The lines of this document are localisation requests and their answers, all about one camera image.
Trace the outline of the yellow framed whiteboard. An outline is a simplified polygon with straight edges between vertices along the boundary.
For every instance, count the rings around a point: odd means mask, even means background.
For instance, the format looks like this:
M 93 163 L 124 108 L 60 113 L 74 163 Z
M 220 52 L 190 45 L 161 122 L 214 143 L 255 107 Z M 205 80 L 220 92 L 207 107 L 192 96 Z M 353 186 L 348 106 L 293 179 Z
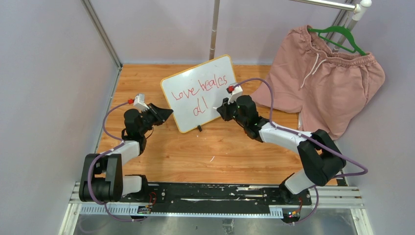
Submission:
M 180 133 L 186 133 L 220 117 L 219 107 L 229 97 L 227 87 L 236 83 L 229 55 L 222 55 L 166 77 L 161 89 Z

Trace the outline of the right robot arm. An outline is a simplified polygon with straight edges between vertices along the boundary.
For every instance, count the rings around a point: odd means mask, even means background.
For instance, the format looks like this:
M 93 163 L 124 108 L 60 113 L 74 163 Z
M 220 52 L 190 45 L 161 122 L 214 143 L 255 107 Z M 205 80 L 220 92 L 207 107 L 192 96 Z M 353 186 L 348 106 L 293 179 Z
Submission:
M 278 186 L 277 196 L 285 204 L 294 203 L 300 193 L 312 186 L 325 186 L 346 166 L 327 132 L 321 129 L 304 132 L 278 125 L 260 116 L 248 95 L 242 95 L 234 102 L 224 98 L 216 111 L 224 121 L 234 120 L 250 139 L 272 143 L 299 155 L 302 170 Z

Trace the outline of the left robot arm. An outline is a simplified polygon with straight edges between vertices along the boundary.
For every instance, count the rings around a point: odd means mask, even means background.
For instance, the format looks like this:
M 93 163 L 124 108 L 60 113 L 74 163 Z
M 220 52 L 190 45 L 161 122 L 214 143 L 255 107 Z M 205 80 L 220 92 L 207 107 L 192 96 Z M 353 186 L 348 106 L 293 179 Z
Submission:
M 152 103 L 144 111 L 136 108 L 127 110 L 119 145 L 85 157 L 78 193 L 80 200 L 103 205 L 118 202 L 122 196 L 131 194 L 136 201 L 145 202 L 150 196 L 146 177 L 125 176 L 122 167 L 144 152 L 147 144 L 145 134 L 154 126 L 165 123 L 172 114 L 173 110 L 159 108 Z

